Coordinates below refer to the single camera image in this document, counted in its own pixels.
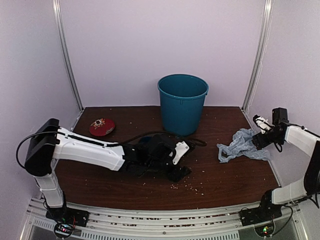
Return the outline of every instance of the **vent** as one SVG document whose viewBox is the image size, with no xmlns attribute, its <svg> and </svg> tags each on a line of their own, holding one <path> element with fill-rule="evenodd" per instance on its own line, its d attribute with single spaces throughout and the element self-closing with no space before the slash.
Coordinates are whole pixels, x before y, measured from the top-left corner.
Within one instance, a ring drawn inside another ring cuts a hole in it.
<svg viewBox="0 0 320 240">
<path fill-rule="evenodd" d="M 55 227 L 55 223 L 52 223 L 50 221 L 46 221 L 43 219 L 39 219 L 39 218 L 34 219 L 33 225 L 43 229 L 52 230 L 52 231 L 54 230 L 54 227 Z"/>
<path fill-rule="evenodd" d="M 111 234 L 104 234 L 98 232 L 90 232 L 82 230 L 81 239 L 85 240 L 157 240 L 164 239 L 163 237 L 128 237 L 128 236 L 115 236 Z M 212 234 L 202 237 L 170 237 L 170 240 L 240 240 L 238 231 L 232 231 L 227 233 Z"/>
</svg>

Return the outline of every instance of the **vertical metal rail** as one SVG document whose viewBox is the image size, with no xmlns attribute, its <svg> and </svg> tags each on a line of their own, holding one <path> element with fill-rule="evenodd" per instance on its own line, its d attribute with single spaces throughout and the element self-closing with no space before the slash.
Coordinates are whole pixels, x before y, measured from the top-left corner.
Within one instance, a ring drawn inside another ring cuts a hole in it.
<svg viewBox="0 0 320 240">
<path fill-rule="evenodd" d="M 268 33 L 269 33 L 269 28 L 271 23 L 272 7 L 273 7 L 273 0 L 265 0 L 258 48 L 257 48 L 255 60 L 254 60 L 254 65 L 253 65 L 253 69 L 250 77 L 249 86 L 246 91 L 246 95 L 245 95 L 243 106 L 242 106 L 242 110 L 244 113 L 248 113 L 249 111 L 250 102 L 254 96 L 254 93 L 255 93 L 254 89 L 259 78 L 261 61 L 267 45 Z"/>
<path fill-rule="evenodd" d="M 56 25 L 57 25 L 58 32 L 59 32 L 60 43 L 61 43 L 61 47 L 62 47 L 63 60 L 64 60 L 66 72 L 68 74 L 68 78 L 70 81 L 73 95 L 76 100 L 77 107 L 79 108 L 79 111 L 82 111 L 84 109 L 84 107 L 83 107 L 81 99 L 80 99 L 79 91 L 78 91 L 77 84 L 75 81 L 75 76 L 72 71 L 72 67 L 71 67 L 71 63 L 70 63 L 70 57 L 69 57 L 69 52 L 68 52 L 68 48 L 67 48 L 67 41 L 66 41 L 64 25 L 63 25 L 63 21 L 62 21 L 61 9 L 60 9 L 60 0 L 52 0 L 52 3 L 53 3 L 54 17 L 55 17 Z"/>
</svg>

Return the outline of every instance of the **wooden table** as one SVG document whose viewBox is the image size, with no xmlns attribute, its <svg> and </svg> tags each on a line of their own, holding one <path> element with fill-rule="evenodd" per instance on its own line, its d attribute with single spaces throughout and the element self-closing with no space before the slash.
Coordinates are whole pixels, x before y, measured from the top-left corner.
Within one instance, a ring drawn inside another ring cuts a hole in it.
<svg viewBox="0 0 320 240">
<path fill-rule="evenodd" d="M 111 118 L 115 130 L 104 137 L 89 133 L 90 124 Z M 192 173 L 178 183 L 162 175 L 138 178 L 128 173 L 61 160 L 56 174 L 68 202 L 127 210 L 187 210 L 259 201 L 266 190 L 278 187 L 267 161 L 247 157 L 219 163 L 217 144 L 229 145 L 240 128 L 250 128 L 238 107 L 205 107 L 193 137 L 207 142 L 180 160 Z M 74 132 L 108 142 L 120 142 L 148 131 L 162 130 L 158 106 L 87 107 Z"/>
</svg>

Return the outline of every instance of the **wall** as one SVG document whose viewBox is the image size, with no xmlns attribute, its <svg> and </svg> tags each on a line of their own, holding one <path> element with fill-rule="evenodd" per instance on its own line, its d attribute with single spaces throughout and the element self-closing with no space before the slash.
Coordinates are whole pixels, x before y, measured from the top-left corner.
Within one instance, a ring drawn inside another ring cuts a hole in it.
<svg viewBox="0 0 320 240">
<path fill-rule="evenodd" d="M 275 1 L 262 72 L 249 109 L 270 121 L 272 109 L 288 109 L 290 122 L 320 134 L 320 2 L 318 0 Z M 304 176 L 308 157 L 285 144 L 282 153 L 273 146 L 272 164 L 283 185 Z M 302 204 L 308 228 L 319 239 L 320 210 L 311 202 Z"/>
<path fill-rule="evenodd" d="M 241 106 L 264 0 L 68 0 L 61 12 L 84 106 L 159 105 L 157 81 L 206 80 L 209 106 Z"/>
<path fill-rule="evenodd" d="M 14 240 L 30 198 L 39 194 L 16 163 L 18 143 L 49 118 L 70 128 L 78 115 L 50 0 L 1 2 L 0 104 L 0 238 Z"/>
</svg>

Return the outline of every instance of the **gray rag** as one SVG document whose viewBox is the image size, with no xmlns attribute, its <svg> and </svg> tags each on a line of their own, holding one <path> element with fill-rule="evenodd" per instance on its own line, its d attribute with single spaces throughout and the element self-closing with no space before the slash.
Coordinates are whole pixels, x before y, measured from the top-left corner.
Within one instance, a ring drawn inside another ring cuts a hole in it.
<svg viewBox="0 0 320 240">
<path fill-rule="evenodd" d="M 233 137 L 233 142 L 229 146 L 217 144 L 219 148 L 219 161 L 220 163 L 227 163 L 231 159 L 245 155 L 251 159 L 270 160 L 270 153 L 268 150 L 257 150 L 256 146 L 252 143 L 252 137 L 255 132 L 252 129 L 241 128 Z"/>
</svg>

